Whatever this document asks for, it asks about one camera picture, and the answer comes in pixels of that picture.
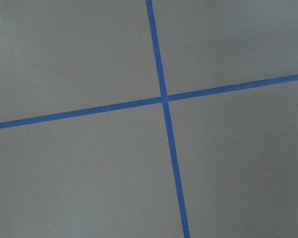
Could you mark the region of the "blue tape grid lines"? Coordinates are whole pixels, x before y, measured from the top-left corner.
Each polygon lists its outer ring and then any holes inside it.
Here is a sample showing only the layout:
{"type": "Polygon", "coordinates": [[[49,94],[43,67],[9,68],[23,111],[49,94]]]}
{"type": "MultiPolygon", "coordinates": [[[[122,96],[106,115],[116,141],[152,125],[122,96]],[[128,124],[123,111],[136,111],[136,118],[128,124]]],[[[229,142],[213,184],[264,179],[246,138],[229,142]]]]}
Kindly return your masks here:
{"type": "Polygon", "coordinates": [[[191,235],[190,235],[189,222],[187,217],[187,209],[185,204],[183,186],[181,181],[181,173],[179,168],[174,131],[172,126],[172,119],[171,119],[170,106],[169,106],[170,102],[298,81],[298,74],[244,82],[239,84],[232,84],[232,85],[215,87],[215,88],[201,89],[201,90],[183,92],[178,94],[168,94],[166,83],[165,83],[163,63],[162,63],[161,52],[159,47],[159,38],[158,38],[158,32],[156,28],[154,7],[153,7],[152,1],[150,0],[146,1],[146,9],[147,9],[147,16],[149,21],[150,36],[151,36],[151,41],[153,46],[153,53],[154,53],[155,67],[157,71],[160,96],[154,97],[154,98],[136,100],[136,101],[98,106],[98,107],[87,108],[87,109],[79,109],[74,111],[43,115],[38,117],[4,121],[4,122],[0,122],[0,129],[37,124],[37,123],[43,123],[43,122],[55,121],[55,120],[61,120],[61,119],[69,119],[69,118],[75,118],[75,117],[81,117],[81,116],[87,116],[87,115],[94,115],[94,114],[99,114],[104,112],[118,111],[118,110],[142,107],[147,105],[161,104],[163,109],[164,122],[166,127],[166,134],[168,139],[168,146],[169,146],[183,236],[185,238],[189,238],[191,235]]]}

